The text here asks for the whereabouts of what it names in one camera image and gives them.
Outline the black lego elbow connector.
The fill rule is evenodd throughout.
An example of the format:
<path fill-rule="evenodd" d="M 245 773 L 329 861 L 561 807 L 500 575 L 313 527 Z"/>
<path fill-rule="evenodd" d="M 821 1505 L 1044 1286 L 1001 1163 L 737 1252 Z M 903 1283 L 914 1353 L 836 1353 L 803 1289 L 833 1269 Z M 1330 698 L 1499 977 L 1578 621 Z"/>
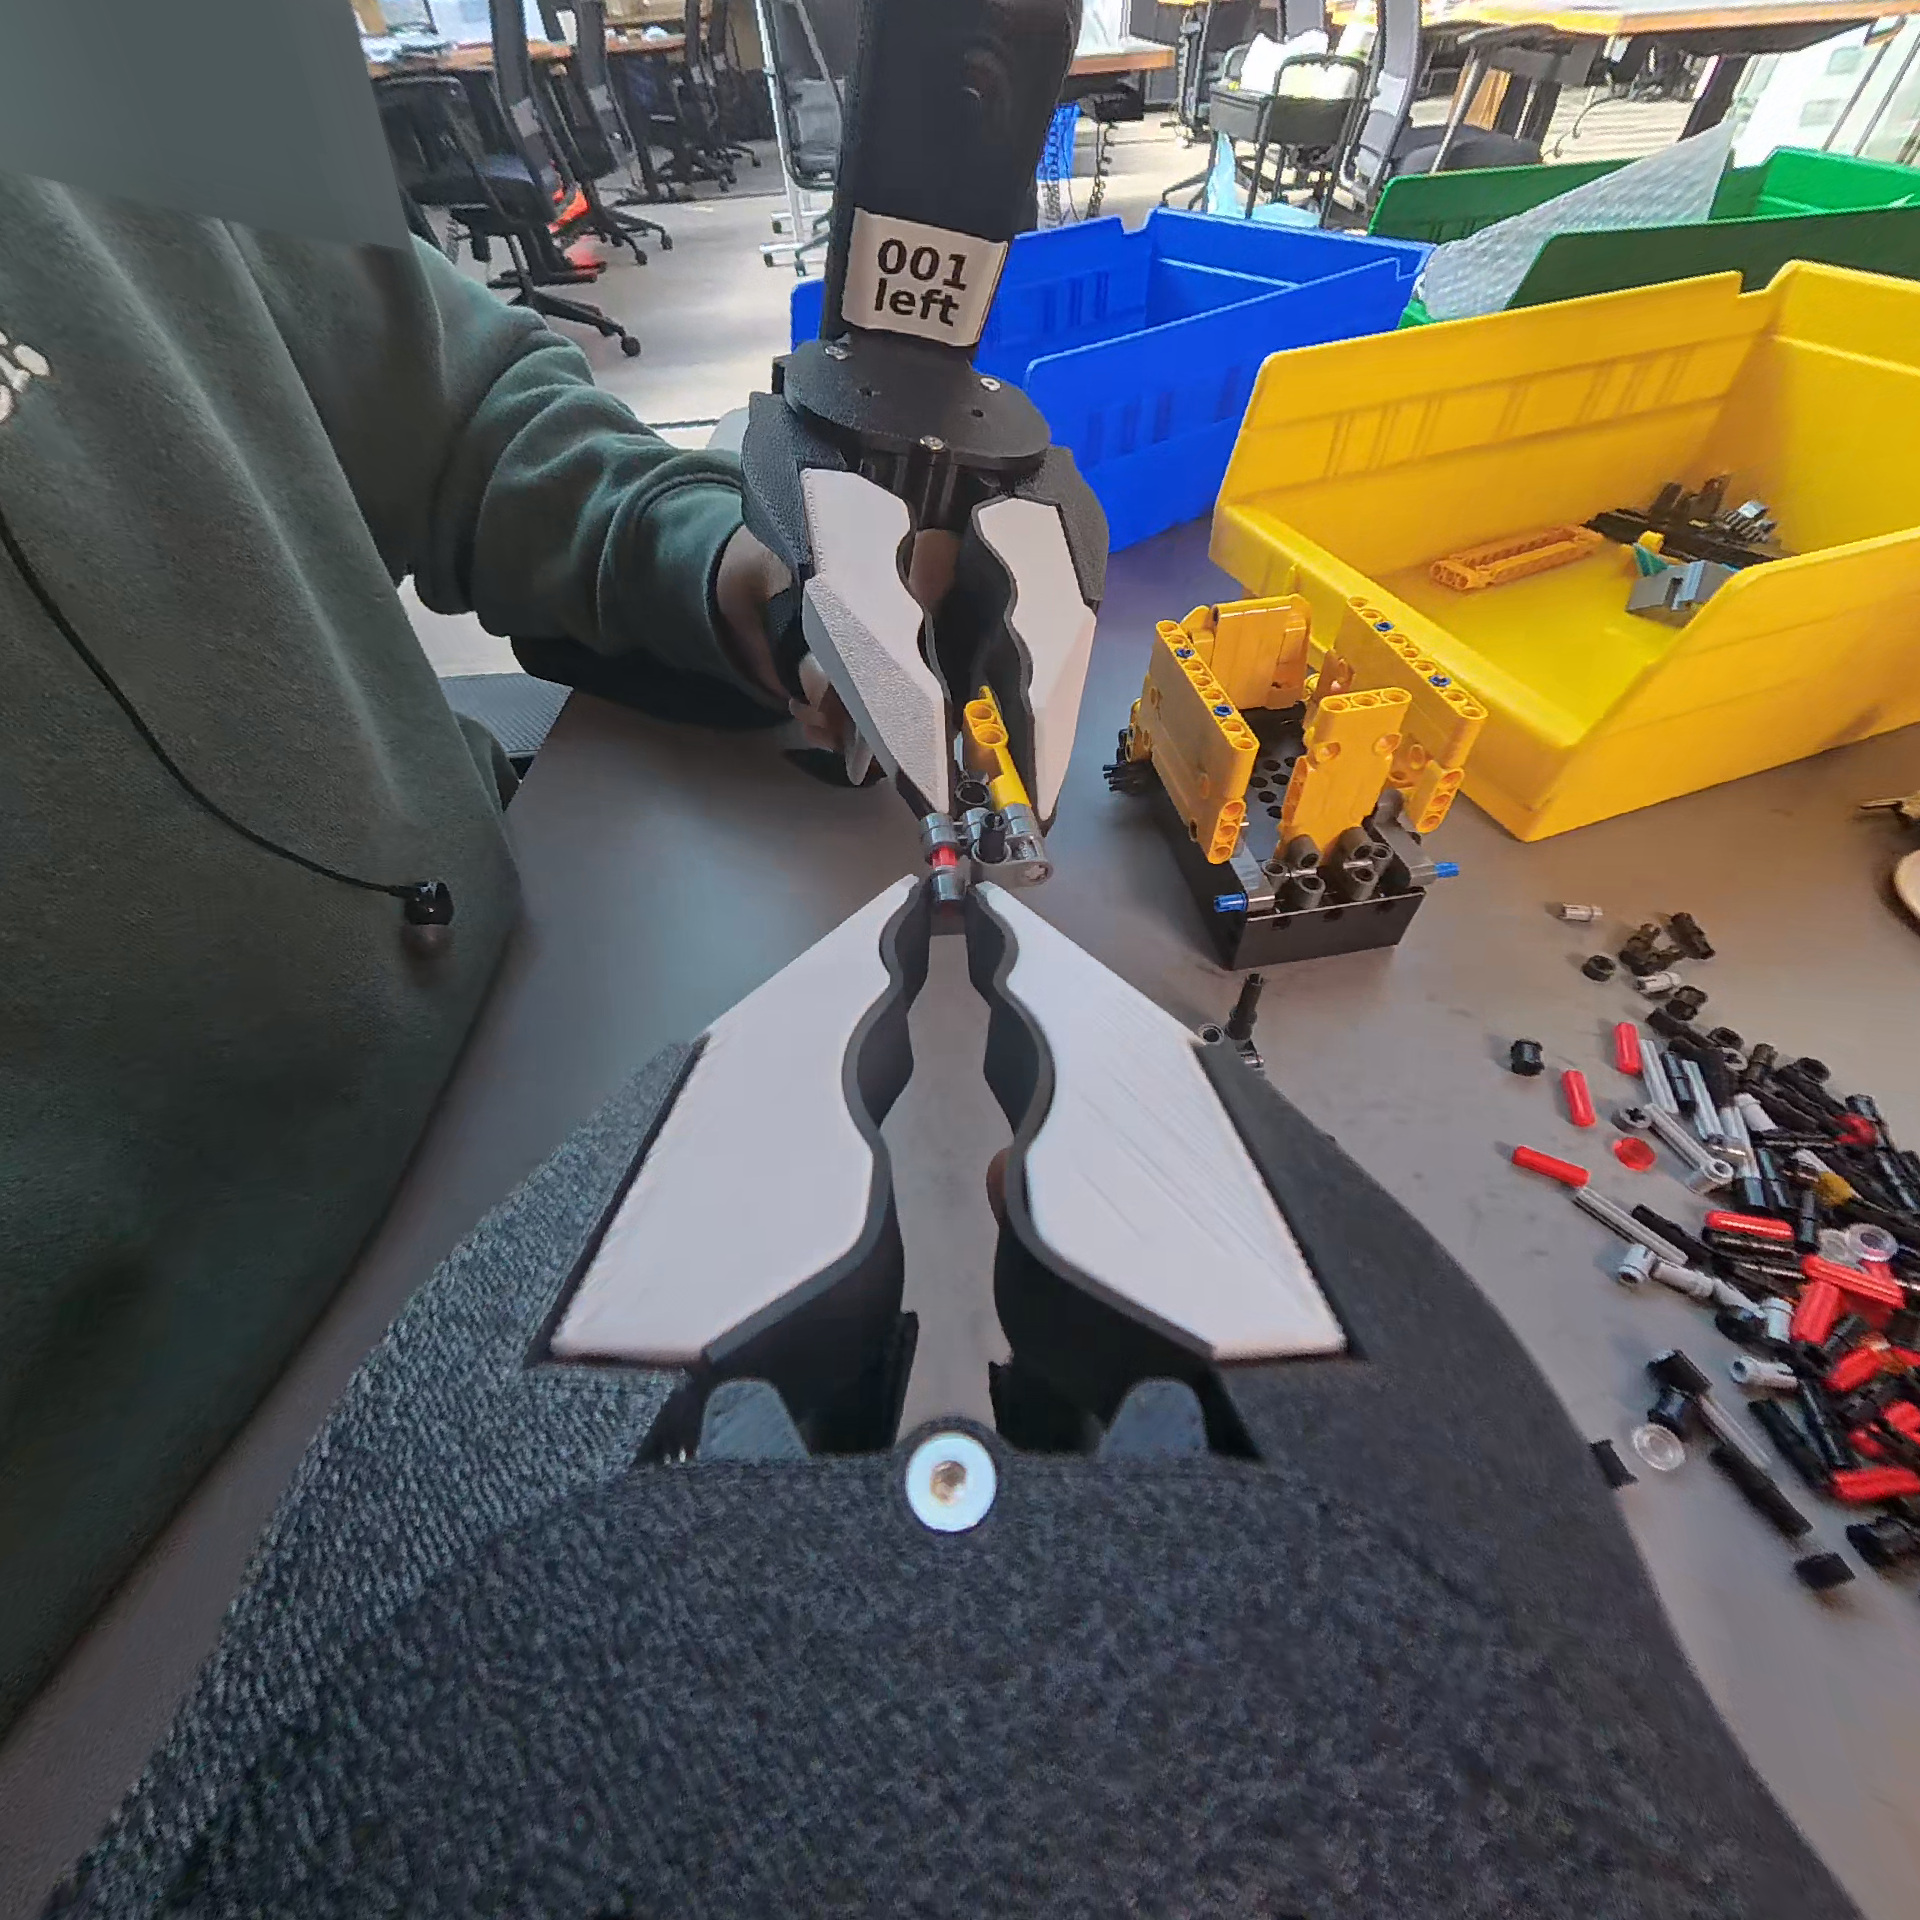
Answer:
<path fill-rule="evenodd" d="M 1692 1436 L 1721 1441 L 1721 1417 L 1713 1409 L 1713 1381 L 1682 1351 L 1666 1348 L 1647 1358 L 1652 1387 L 1647 1412 L 1630 1433 L 1630 1447 L 1655 1471 L 1677 1471 L 1687 1463 Z"/>

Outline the yellow grey lego arm assembly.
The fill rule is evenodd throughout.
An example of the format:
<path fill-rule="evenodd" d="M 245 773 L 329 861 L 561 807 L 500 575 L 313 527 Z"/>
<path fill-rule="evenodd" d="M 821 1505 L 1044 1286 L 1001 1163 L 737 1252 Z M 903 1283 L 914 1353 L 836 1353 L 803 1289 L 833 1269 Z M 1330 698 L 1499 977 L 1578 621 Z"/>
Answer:
<path fill-rule="evenodd" d="M 954 755 L 955 810 L 921 820 L 923 859 L 939 844 L 962 845 L 973 858 L 975 877 L 1010 889 L 1039 886 L 1051 875 L 1044 830 L 989 689 L 965 705 Z"/>

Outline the blue plastic bin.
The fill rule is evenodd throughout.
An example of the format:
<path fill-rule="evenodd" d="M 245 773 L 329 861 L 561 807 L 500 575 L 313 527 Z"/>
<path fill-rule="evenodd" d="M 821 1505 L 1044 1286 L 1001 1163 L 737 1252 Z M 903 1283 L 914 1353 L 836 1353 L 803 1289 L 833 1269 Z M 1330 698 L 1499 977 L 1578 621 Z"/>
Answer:
<path fill-rule="evenodd" d="M 1215 505 L 1261 365 L 1390 331 L 1428 246 L 1154 210 L 982 237 L 931 207 L 854 207 L 843 310 L 1027 395 L 1107 517 L 1110 549 Z"/>

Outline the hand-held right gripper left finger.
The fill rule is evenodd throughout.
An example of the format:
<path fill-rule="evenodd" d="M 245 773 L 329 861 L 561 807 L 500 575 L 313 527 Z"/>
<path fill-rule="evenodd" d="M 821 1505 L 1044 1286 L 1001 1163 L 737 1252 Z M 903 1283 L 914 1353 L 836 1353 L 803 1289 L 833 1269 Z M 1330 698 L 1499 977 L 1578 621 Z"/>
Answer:
<path fill-rule="evenodd" d="M 906 1257 L 883 1122 L 913 1070 L 929 886 L 900 877 L 702 1033 L 549 1335 L 573 1363 L 827 1403 L 886 1348 Z"/>

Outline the green plastic bin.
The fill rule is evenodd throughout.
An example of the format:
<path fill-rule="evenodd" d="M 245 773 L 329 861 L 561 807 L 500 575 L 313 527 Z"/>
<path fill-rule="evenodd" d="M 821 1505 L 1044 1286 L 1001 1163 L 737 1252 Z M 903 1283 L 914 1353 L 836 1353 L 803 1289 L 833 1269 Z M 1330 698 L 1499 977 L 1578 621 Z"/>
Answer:
<path fill-rule="evenodd" d="M 1522 214 L 1428 253 L 1405 327 L 1737 275 L 1747 293 L 1794 260 L 1918 276 L 1918 207 L 1863 207 L 1668 226 L 1555 231 Z"/>
<path fill-rule="evenodd" d="M 1403 175 L 1382 190 L 1369 234 L 1437 246 L 1634 167 L 1634 161 L 1586 161 Z M 1706 220 L 1791 220 L 1916 202 L 1914 165 L 1779 148 L 1757 165 L 1727 170 Z"/>

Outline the bundle of black lego parts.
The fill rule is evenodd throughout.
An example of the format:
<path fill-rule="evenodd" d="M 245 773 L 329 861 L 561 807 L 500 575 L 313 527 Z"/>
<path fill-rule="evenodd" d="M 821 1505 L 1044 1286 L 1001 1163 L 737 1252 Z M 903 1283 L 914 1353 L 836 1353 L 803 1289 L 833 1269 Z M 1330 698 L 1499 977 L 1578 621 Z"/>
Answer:
<path fill-rule="evenodd" d="M 1614 508 L 1583 521 L 1607 542 L 1643 555 L 1642 571 L 1709 563 L 1749 569 L 1788 561 L 1779 521 L 1766 501 L 1727 501 L 1731 475 L 1716 473 L 1700 487 L 1668 482 L 1643 508 Z"/>

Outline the bubble wrap sheet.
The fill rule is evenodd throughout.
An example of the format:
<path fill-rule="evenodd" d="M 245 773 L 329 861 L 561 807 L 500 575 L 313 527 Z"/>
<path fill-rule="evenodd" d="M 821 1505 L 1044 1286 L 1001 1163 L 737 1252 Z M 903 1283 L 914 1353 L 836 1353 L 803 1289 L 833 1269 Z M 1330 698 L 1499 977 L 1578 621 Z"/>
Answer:
<path fill-rule="evenodd" d="M 1735 133 L 1716 126 L 1444 243 L 1428 253 L 1415 299 L 1430 323 L 1485 317 L 1518 307 L 1521 287 L 1564 241 L 1583 250 L 1603 237 L 1639 243 L 1660 229 L 1706 223 L 1733 146 Z"/>

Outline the wooden office desk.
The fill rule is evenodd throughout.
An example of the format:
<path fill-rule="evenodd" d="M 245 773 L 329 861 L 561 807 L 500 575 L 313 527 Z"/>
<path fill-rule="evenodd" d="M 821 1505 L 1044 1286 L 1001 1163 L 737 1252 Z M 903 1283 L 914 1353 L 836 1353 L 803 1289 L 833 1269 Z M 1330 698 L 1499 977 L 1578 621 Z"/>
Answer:
<path fill-rule="evenodd" d="M 1546 161 L 1647 154 L 1731 123 L 1735 158 L 1807 148 L 1916 165 L 1916 5 L 1329 5 L 1412 123 L 1487 129 Z"/>

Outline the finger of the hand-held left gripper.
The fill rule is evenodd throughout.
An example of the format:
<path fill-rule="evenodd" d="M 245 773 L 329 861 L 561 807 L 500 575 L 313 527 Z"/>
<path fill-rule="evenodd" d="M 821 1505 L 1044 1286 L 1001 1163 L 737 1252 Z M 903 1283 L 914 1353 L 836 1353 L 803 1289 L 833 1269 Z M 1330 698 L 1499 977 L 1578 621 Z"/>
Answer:
<path fill-rule="evenodd" d="M 1039 828 L 1054 828 L 1101 604 L 1101 508 L 998 495 L 959 545 L 959 702 L 989 692 Z"/>
<path fill-rule="evenodd" d="M 811 661 L 914 817 L 954 810 L 948 695 L 923 654 L 923 607 L 906 586 L 906 503 L 857 470 L 799 473 Z"/>

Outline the black office chair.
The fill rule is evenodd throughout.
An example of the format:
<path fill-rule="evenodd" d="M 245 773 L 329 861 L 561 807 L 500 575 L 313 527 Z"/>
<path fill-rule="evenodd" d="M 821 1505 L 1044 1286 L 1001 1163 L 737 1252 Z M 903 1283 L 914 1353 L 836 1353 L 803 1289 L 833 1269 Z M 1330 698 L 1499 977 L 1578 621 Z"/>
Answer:
<path fill-rule="evenodd" d="M 524 158 L 522 146 L 490 143 L 473 100 L 452 76 L 414 74 L 372 82 L 401 197 L 420 237 L 429 210 L 465 231 L 471 257 L 486 268 L 492 243 L 507 250 L 510 269 L 486 285 L 543 319 L 589 327 L 638 359 L 641 339 L 597 303 L 563 294 L 597 271 L 575 269 L 554 234 L 561 175 Z"/>
<path fill-rule="evenodd" d="M 575 234 L 589 234 L 646 265 L 650 253 L 641 241 L 650 223 L 612 210 L 599 193 L 617 167 L 599 113 L 589 106 L 583 110 L 591 134 L 581 143 L 569 110 L 554 94 L 549 65 L 534 59 L 524 5 L 490 3 L 486 13 L 494 91 L 517 158 L 542 194 L 550 243 L 558 246 Z"/>

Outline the grey green lego piece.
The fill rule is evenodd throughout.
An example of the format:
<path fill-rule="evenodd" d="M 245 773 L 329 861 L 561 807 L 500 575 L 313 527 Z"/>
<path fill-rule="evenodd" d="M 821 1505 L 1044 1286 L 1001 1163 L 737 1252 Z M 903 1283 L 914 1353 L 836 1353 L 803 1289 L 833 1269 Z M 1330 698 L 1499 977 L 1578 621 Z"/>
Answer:
<path fill-rule="evenodd" d="M 1743 564 L 1716 558 L 1670 555 L 1647 539 L 1628 546 L 1634 581 L 1625 596 L 1633 618 L 1655 620 L 1681 629 L 1702 611 L 1716 593 L 1735 581 Z"/>

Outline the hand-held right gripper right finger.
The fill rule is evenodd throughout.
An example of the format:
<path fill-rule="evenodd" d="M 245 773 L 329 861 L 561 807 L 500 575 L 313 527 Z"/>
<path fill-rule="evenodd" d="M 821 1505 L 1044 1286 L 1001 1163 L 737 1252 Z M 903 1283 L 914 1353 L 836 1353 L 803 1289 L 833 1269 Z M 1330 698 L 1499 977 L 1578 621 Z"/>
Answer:
<path fill-rule="evenodd" d="M 1349 1335 L 1278 1193 L 1273 1090 L 1012 891 L 967 901 L 1010 1126 L 995 1305 L 1012 1363 L 1068 1403 L 1147 1379 L 1323 1359 Z"/>

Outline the person's green sweatshirt torso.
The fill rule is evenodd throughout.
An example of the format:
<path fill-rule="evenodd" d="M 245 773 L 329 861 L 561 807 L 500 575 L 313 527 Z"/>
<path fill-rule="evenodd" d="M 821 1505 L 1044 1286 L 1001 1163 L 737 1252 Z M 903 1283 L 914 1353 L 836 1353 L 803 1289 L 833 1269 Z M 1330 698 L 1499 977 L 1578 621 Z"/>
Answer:
<path fill-rule="evenodd" d="M 359 253 L 4 175 L 4 1722 L 340 1284 L 513 921 L 329 441 Z"/>

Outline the yellow black lego robot build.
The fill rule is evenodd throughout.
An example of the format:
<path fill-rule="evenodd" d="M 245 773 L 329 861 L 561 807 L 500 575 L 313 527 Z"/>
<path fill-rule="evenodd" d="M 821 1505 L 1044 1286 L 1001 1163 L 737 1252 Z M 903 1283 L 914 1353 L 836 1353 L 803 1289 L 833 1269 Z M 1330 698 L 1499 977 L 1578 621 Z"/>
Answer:
<path fill-rule="evenodd" d="M 1487 718 L 1382 611 L 1297 593 L 1166 620 L 1103 777 L 1151 797 L 1207 946 L 1260 972 L 1396 948 Z"/>

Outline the person's left forearm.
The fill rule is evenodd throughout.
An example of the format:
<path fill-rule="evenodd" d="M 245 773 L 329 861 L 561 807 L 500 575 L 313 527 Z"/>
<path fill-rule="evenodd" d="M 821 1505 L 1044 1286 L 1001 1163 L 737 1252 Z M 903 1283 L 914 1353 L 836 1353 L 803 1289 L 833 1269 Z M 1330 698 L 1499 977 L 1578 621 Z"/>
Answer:
<path fill-rule="evenodd" d="M 764 702 L 714 605 L 737 470 L 665 446 L 579 348 L 418 243 L 356 269 L 356 383 L 326 436 L 391 575 L 503 641 L 646 655 Z"/>

